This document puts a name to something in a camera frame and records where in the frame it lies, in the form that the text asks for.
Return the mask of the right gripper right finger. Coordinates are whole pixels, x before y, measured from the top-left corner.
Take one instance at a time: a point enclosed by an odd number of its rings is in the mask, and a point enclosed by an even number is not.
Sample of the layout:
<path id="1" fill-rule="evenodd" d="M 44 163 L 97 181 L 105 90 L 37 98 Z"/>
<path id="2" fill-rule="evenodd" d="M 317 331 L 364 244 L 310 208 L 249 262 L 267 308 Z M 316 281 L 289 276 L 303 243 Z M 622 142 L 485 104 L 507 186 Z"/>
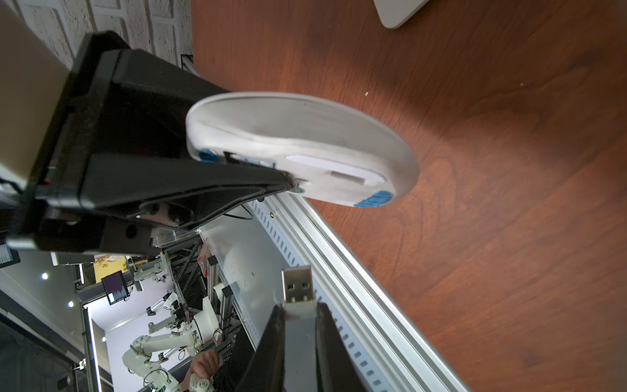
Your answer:
<path id="1" fill-rule="evenodd" d="M 318 302 L 315 325 L 318 391 L 366 391 L 325 303 Z"/>

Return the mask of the white wireless mouse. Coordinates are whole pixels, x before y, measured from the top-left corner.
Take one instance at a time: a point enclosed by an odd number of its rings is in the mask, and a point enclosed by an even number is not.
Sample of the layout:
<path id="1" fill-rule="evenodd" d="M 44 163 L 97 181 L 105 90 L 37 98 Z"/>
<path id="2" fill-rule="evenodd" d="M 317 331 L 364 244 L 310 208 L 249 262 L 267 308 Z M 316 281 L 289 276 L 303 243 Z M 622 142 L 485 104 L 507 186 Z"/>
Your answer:
<path id="1" fill-rule="evenodd" d="M 381 207 L 408 194 L 420 170 L 408 143 L 382 122 L 314 96 L 210 96 L 185 119 L 189 155 L 287 172 L 294 193 L 348 207 Z"/>

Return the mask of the silver usb mouse receiver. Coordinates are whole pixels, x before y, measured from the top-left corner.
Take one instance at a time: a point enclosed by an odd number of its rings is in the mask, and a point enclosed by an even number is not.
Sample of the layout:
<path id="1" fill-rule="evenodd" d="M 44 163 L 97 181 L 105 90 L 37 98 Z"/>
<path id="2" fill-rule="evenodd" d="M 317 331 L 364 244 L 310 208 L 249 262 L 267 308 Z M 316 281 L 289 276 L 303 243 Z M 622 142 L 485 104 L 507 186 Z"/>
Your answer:
<path id="1" fill-rule="evenodd" d="M 316 366 L 316 310 L 311 268 L 282 271 L 286 312 L 285 378 L 287 391 L 318 390 Z"/>

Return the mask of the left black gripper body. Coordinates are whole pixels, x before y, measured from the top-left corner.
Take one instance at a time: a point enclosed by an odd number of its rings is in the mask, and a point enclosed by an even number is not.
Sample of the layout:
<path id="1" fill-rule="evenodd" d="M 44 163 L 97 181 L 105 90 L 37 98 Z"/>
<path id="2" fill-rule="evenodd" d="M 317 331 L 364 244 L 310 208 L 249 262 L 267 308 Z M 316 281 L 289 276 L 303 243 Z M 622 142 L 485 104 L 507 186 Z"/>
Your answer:
<path id="1" fill-rule="evenodd" d="M 83 161 L 83 108 L 91 80 L 91 73 L 83 70 L 83 53 L 117 49 L 132 48 L 113 32 L 90 34 L 83 40 L 11 223 L 7 237 L 11 248 L 78 254 L 156 253 L 153 222 L 101 215 L 80 206 L 80 189 L 90 162 Z"/>

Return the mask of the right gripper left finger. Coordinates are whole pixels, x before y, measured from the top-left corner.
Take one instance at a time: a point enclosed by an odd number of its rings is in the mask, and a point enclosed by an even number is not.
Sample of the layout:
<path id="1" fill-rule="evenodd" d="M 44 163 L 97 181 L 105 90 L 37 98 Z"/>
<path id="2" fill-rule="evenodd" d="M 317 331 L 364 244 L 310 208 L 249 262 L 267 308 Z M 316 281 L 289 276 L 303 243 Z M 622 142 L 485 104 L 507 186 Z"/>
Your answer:
<path id="1" fill-rule="evenodd" d="M 285 336 L 286 312 L 281 305 L 276 305 L 237 392 L 284 391 Z"/>

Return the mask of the aluminium front rail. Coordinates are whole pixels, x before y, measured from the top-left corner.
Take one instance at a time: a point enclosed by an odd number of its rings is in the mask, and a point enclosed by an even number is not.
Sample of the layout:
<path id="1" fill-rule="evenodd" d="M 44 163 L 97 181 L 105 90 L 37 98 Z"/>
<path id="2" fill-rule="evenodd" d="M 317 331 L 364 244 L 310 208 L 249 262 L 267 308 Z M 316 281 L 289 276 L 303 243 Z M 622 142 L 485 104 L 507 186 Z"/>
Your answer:
<path id="1" fill-rule="evenodd" d="M 250 208 L 288 266 L 312 269 L 315 297 L 368 390 L 468 390 L 309 201 L 280 194 Z"/>

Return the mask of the silver laptop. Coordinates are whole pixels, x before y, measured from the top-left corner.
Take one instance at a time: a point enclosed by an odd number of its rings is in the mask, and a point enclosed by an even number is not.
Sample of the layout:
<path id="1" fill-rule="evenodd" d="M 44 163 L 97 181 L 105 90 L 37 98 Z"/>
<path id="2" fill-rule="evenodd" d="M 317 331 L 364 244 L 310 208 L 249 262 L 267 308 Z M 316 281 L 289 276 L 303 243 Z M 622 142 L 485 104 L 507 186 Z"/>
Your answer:
<path id="1" fill-rule="evenodd" d="M 398 29 L 429 0 L 374 0 L 377 15 L 386 29 Z"/>

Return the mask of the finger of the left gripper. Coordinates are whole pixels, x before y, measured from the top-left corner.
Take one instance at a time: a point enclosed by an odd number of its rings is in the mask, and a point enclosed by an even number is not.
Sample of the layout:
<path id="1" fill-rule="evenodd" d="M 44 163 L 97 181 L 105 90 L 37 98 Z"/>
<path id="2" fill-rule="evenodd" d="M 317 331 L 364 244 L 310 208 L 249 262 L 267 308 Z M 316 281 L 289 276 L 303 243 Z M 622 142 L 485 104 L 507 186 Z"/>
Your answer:
<path id="1" fill-rule="evenodd" d="M 96 155 L 190 159 L 185 118 L 203 98 L 225 88 L 142 50 L 83 53 L 83 161 Z"/>
<path id="2" fill-rule="evenodd" d="M 192 159 L 93 155 L 80 189 L 85 211 L 145 220 L 157 204 L 181 210 L 175 225 L 192 229 L 249 201 L 294 189 L 285 171 Z"/>

